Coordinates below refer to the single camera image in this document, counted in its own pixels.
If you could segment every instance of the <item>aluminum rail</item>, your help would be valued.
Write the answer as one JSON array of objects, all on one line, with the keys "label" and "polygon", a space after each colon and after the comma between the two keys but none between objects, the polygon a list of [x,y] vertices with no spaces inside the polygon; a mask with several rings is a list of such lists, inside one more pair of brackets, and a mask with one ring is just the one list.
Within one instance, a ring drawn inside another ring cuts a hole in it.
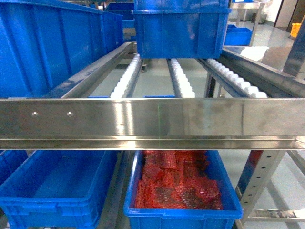
[{"label": "aluminum rail", "polygon": [[215,78],[220,85],[233,97],[241,98],[267,98],[265,92],[260,92],[258,87],[252,86],[250,82],[239,77],[229,68],[214,59],[197,60],[208,72],[206,91],[208,91],[210,77]]},{"label": "aluminum rail", "polygon": [[142,63],[143,59],[141,59],[140,55],[137,54],[128,65],[124,75],[111,93],[110,98],[119,99],[132,97],[135,83],[137,82],[139,73],[142,69]]},{"label": "aluminum rail", "polygon": [[45,98],[87,98],[116,65],[133,50],[134,43],[123,45],[58,85]]},{"label": "aluminum rail", "polygon": [[195,98],[195,93],[177,59],[167,59],[176,98]]},{"label": "aluminum rail", "polygon": [[218,61],[272,98],[305,98],[305,81],[224,48]]},{"label": "aluminum rail", "polygon": [[0,100],[0,147],[304,149],[304,107],[305,99]]}]

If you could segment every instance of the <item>perforated metal post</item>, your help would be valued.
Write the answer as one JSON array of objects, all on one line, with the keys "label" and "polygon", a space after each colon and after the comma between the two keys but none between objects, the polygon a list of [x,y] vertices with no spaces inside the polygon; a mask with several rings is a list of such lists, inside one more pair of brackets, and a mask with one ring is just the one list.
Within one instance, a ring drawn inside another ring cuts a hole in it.
[{"label": "perforated metal post", "polygon": [[284,154],[284,150],[251,151],[236,187],[236,193],[244,208],[242,223],[246,222]]}]

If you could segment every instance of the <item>stainless steel rail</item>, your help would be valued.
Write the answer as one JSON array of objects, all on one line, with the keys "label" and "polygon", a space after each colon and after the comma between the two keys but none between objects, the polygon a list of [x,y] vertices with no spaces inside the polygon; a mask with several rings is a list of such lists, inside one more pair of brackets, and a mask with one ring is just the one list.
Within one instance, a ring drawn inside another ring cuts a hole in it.
[{"label": "stainless steel rail", "polygon": [[0,147],[303,149],[304,107],[305,99],[0,100]]},{"label": "stainless steel rail", "polygon": [[305,98],[305,81],[224,49],[220,63],[272,98]]},{"label": "stainless steel rail", "polygon": [[134,48],[134,43],[126,42],[119,48],[98,59],[46,94],[45,98],[87,98]]}]

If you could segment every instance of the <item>metal frame leg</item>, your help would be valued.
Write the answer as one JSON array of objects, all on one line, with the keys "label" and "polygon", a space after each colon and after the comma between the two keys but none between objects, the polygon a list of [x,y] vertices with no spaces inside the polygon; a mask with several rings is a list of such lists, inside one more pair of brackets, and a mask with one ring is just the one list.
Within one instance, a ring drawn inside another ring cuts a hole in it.
[{"label": "metal frame leg", "polygon": [[236,26],[239,27],[240,19],[242,15],[244,14],[245,10],[244,9],[238,9],[237,13],[237,19],[236,19]]},{"label": "metal frame leg", "polygon": [[241,219],[243,224],[269,183],[285,152],[284,150],[251,151],[236,187],[236,193],[244,208],[244,217]]},{"label": "metal frame leg", "polygon": [[210,73],[208,73],[206,77],[205,90],[204,90],[205,98],[213,98],[215,85],[216,85],[216,80],[212,77]]},{"label": "metal frame leg", "polygon": [[294,163],[298,166],[298,168],[301,170],[301,172],[305,175],[304,158],[299,154],[299,152],[297,150],[288,150],[287,153],[291,157],[291,159],[294,161]]},{"label": "metal frame leg", "polygon": [[249,46],[253,46],[253,42],[254,42],[257,26],[259,24],[259,20],[261,19],[261,15],[262,15],[264,6],[265,6],[265,4],[260,4],[259,9],[257,11],[257,15],[256,15],[256,18],[255,18],[255,21],[254,21],[254,25],[253,25],[253,29],[252,29],[252,36],[251,36],[251,40],[250,40]]},{"label": "metal frame leg", "polygon": [[221,85],[219,85],[217,98],[225,98],[226,92],[227,91]]}]

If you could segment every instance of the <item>shelving unit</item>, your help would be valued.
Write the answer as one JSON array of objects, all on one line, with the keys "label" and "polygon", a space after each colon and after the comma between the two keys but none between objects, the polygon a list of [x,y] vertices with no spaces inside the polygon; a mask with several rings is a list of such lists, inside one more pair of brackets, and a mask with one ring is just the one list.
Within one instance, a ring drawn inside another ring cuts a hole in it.
[{"label": "shelving unit", "polygon": [[[305,25],[291,52],[300,50],[304,31]],[[135,44],[126,42],[44,99],[0,100],[1,148],[122,150],[98,226],[107,229],[128,228],[122,202],[133,150],[251,149],[247,162],[252,165],[251,170],[245,167],[236,187],[244,218],[236,221],[235,227],[243,228],[247,220],[305,221],[304,210],[252,212],[287,150],[304,170],[304,161],[297,152],[305,149],[302,79],[224,49],[219,63],[197,60],[209,73],[205,98],[183,98],[181,85],[173,82],[175,99],[86,99],[122,59],[133,58],[135,54]],[[286,63],[293,57],[290,53]],[[298,61],[297,67],[302,69],[303,64]],[[171,76],[176,74],[170,69]],[[141,68],[135,68],[132,72],[135,84],[140,71]],[[243,88],[234,80],[236,77],[229,77],[234,73],[259,92],[249,93],[248,87]],[[219,90],[225,89],[233,98],[213,98],[214,94],[222,94],[215,90],[216,82],[221,86]],[[127,93],[129,97],[132,88],[134,85]]]}]

